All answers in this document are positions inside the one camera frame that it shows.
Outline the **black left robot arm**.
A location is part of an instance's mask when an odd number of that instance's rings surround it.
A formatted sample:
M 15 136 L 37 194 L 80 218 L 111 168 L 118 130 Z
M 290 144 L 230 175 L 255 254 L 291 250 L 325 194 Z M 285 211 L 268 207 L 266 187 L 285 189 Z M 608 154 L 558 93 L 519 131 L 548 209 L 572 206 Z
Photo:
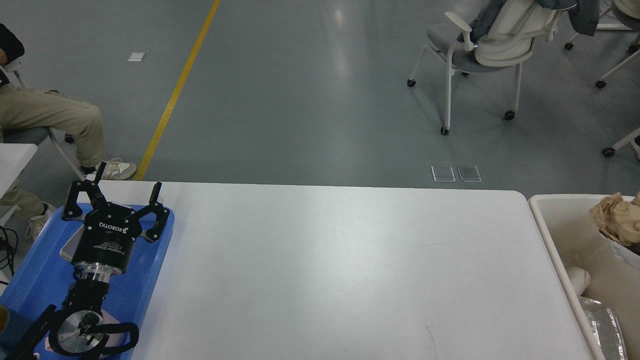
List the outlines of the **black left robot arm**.
M 106 200 L 99 187 L 105 167 L 102 162 L 93 180 L 71 185 L 61 214 L 62 221 L 82 221 L 70 259 L 74 283 L 60 307 L 49 305 L 29 326 L 8 360 L 36 360 L 35 347 L 44 338 L 55 353 L 80 360 L 125 353 L 137 345 L 138 325 L 108 323 L 103 301 L 110 278 L 126 273 L 137 239 L 154 243 L 162 237 L 170 210 L 159 201 L 161 182 L 138 210 Z

